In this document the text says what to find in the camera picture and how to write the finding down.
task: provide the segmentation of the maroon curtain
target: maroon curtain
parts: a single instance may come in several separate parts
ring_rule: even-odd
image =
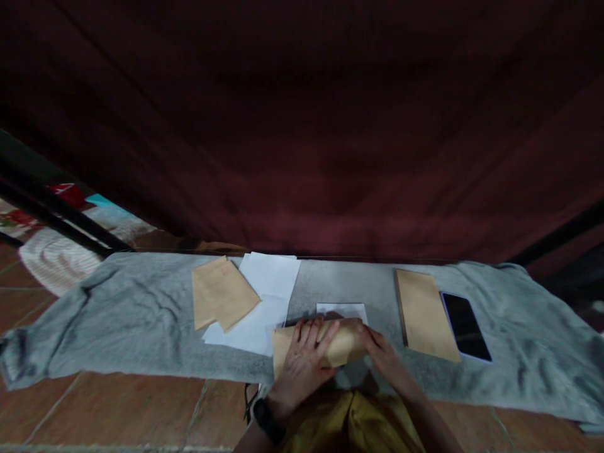
[[[604,196],[604,2],[14,0],[0,29],[4,127],[178,235],[498,262]]]

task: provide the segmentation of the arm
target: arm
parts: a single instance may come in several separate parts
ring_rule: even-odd
[[[362,325],[359,333],[374,366],[405,402],[427,452],[458,453],[457,439],[400,362],[384,335]]]
[[[340,323],[333,322],[321,341],[317,343],[316,339],[322,326],[323,318],[306,323],[300,320],[296,324],[281,374],[264,398],[273,419],[283,429],[297,407],[335,375],[334,368],[321,368],[321,360]],[[239,440],[233,453],[273,451],[275,446],[254,420]]]

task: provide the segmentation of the gray cloth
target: gray cloth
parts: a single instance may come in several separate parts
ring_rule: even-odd
[[[34,324],[3,338],[0,368],[9,389],[81,370],[269,384],[268,357],[206,345],[193,327],[191,269],[213,257],[115,254]],[[435,276],[441,291],[466,296],[493,363],[447,362],[403,347],[393,268]],[[604,339],[518,266],[389,266],[304,260],[288,320],[313,316],[317,302],[364,303],[429,397],[546,412],[604,423]],[[348,388],[391,391],[368,357],[337,375]]]

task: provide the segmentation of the white paper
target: white paper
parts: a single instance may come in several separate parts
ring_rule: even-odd
[[[329,312],[335,312],[342,318],[361,318],[363,324],[367,325],[367,312],[365,304],[328,304],[318,303],[316,305],[316,315],[326,315]]]
[[[224,345],[272,357],[271,331],[283,327],[300,261],[296,257],[245,254],[239,272],[262,300],[248,315],[224,333],[218,323],[203,334],[207,344]]]
[[[203,334],[203,340],[207,344],[230,346],[272,357],[271,331],[283,327],[288,317],[289,301],[266,294],[260,297],[262,302],[228,333],[224,333],[215,322]]]
[[[285,299],[288,304],[299,270],[300,261],[297,259],[255,252],[246,254],[239,266],[239,271],[256,294]]]

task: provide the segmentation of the paper sheet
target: paper sheet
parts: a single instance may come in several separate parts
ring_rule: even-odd
[[[296,257],[246,254],[239,271],[262,301],[228,333],[216,324],[210,325],[203,340],[272,356],[271,332],[282,327],[288,317],[289,299],[299,268],[300,261]]]
[[[239,271],[257,294],[275,296],[288,304],[299,270],[297,259],[255,252],[245,255],[239,266]]]
[[[434,277],[397,269],[396,283],[409,349],[460,362],[459,349]]]
[[[326,321],[319,331],[318,339],[323,338],[325,332],[333,321]],[[327,348],[327,353],[321,365],[323,367],[338,367],[360,359],[366,353],[362,340],[357,332],[357,326],[361,320],[358,318],[340,320],[338,333]],[[272,331],[272,365],[275,379],[279,377],[283,362],[291,345],[291,337],[295,326],[286,327]]]
[[[203,290],[200,286],[203,285],[203,276],[213,271],[217,267],[222,266],[227,262],[227,257],[222,256],[214,261],[204,264],[203,266],[196,267],[191,271],[191,284],[193,285],[193,320],[195,324],[195,330],[199,330],[209,324],[216,321],[214,313],[211,312],[210,307],[205,303],[202,297]]]
[[[270,357],[271,332],[282,327],[287,317],[287,301],[264,295],[262,302],[228,333],[222,332],[218,323],[214,323],[206,330],[203,340],[207,344],[230,346]]]
[[[330,304],[318,303],[316,305],[316,315],[327,315],[327,313],[337,313],[342,318],[360,318],[363,324],[368,325],[367,312],[365,304]]]
[[[198,279],[204,304],[228,332],[260,303],[260,298],[231,261]]]

